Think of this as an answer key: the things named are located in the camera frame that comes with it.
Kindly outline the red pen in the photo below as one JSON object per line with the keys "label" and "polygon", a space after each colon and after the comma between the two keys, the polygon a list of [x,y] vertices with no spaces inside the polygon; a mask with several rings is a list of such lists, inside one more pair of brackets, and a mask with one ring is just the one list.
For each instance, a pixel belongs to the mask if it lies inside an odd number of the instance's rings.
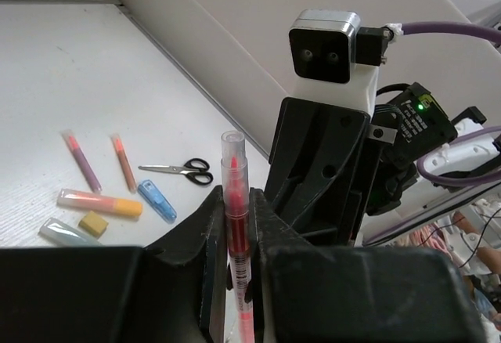
{"label": "red pen", "polygon": [[238,131],[222,134],[222,188],[232,288],[240,339],[254,341],[253,302],[246,299],[251,282],[251,257],[248,239],[249,182],[245,135]]}

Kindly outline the purple marker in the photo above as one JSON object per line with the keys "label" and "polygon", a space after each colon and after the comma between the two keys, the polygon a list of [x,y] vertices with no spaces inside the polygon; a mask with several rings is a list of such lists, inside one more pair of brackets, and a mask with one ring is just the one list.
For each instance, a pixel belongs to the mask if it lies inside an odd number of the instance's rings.
{"label": "purple marker", "polygon": [[93,171],[91,165],[89,164],[79,142],[77,141],[74,133],[72,131],[62,132],[62,137],[71,152],[73,158],[75,159],[78,167],[80,168],[86,182],[88,183],[91,191],[93,193],[101,193],[102,187],[97,179],[95,172]]}

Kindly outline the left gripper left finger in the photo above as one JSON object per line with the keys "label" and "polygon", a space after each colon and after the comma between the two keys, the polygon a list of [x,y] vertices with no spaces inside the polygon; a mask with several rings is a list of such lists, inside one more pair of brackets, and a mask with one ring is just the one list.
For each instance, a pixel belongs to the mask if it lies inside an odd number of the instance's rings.
{"label": "left gripper left finger", "polygon": [[144,342],[224,340],[227,244],[223,192],[146,248]]}

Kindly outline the brown orange marker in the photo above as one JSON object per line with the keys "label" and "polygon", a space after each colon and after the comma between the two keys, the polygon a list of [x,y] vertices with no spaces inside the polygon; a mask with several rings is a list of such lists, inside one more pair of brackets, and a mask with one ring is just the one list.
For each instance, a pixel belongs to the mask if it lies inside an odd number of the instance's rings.
{"label": "brown orange marker", "polygon": [[113,134],[111,136],[111,141],[113,143],[117,159],[120,163],[121,170],[123,172],[124,180],[127,184],[128,190],[130,193],[136,193],[137,183],[135,181],[132,167],[128,161],[128,157],[125,152],[124,144],[121,140],[121,137],[118,134]]}

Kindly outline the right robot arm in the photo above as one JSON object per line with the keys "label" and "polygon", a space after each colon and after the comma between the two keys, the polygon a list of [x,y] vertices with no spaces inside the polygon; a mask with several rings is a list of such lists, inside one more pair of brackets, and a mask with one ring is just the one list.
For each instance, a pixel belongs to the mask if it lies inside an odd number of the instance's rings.
{"label": "right robot arm", "polygon": [[265,197],[313,244],[389,244],[500,189],[500,141],[419,84],[376,105],[372,82],[300,83],[282,101]]}

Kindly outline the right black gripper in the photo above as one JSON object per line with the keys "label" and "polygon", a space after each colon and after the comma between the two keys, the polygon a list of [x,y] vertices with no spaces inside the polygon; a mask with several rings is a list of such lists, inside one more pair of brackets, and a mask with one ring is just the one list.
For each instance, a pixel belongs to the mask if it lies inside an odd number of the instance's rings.
{"label": "right black gripper", "polygon": [[265,198],[292,229],[316,245],[346,245],[366,186],[355,184],[368,113],[285,98],[269,156]]}

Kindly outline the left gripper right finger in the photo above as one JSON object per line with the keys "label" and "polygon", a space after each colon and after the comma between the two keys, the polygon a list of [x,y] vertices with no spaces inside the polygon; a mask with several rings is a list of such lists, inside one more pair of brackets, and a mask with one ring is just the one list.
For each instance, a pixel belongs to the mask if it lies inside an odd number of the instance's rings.
{"label": "left gripper right finger", "polygon": [[250,190],[254,332],[258,342],[324,342],[322,253]]}

